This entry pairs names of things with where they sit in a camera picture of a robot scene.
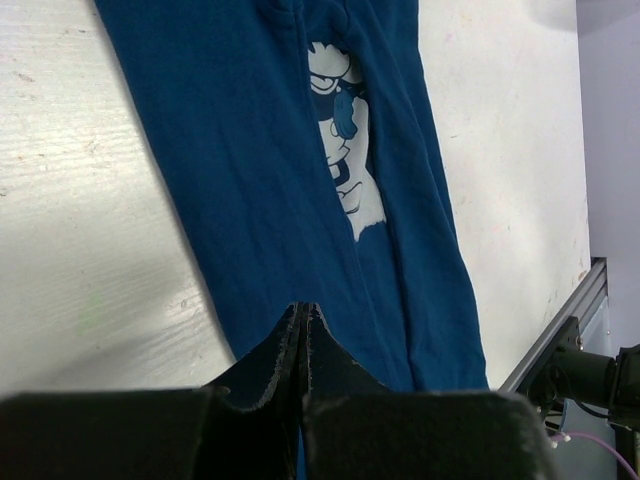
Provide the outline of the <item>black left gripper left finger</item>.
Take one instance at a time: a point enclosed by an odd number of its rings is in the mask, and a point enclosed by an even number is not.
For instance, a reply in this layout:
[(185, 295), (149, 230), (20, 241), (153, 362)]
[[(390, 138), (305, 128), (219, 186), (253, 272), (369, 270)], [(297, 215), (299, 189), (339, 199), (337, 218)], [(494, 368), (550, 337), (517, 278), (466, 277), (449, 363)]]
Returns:
[(207, 386), (211, 413), (299, 410), (299, 341), (303, 304), (285, 309), (273, 330)]

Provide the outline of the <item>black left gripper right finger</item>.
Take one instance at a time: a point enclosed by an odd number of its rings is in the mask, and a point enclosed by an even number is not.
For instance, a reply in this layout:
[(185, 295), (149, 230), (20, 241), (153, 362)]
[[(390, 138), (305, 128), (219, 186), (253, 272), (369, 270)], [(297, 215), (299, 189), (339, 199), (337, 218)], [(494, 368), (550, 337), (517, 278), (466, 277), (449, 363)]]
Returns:
[(390, 392), (334, 338), (316, 303), (301, 304), (298, 375), (302, 398)]

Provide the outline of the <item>dark blue t shirt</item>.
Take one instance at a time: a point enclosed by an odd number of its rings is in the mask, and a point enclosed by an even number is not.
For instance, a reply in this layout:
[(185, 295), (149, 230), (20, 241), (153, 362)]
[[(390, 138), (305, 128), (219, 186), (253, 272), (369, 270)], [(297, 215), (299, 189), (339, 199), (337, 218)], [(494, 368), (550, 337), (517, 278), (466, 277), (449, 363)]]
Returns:
[(245, 356), (294, 302), (399, 392), (487, 387), (415, 1), (100, 1)]

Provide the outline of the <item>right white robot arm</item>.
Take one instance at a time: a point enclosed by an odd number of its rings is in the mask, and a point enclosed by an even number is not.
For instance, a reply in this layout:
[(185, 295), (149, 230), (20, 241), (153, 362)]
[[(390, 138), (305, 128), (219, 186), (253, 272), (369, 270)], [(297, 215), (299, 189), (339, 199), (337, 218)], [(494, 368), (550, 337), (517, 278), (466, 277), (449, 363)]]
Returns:
[(538, 410), (554, 448), (573, 439), (593, 443), (593, 434), (570, 432), (569, 408), (577, 407), (612, 428), (616, 445), (606, 448), (622, 479), (639, 477), (639, 348), (617, 356), (588, 353), (559, 342), (546, 347), (518, 387)]

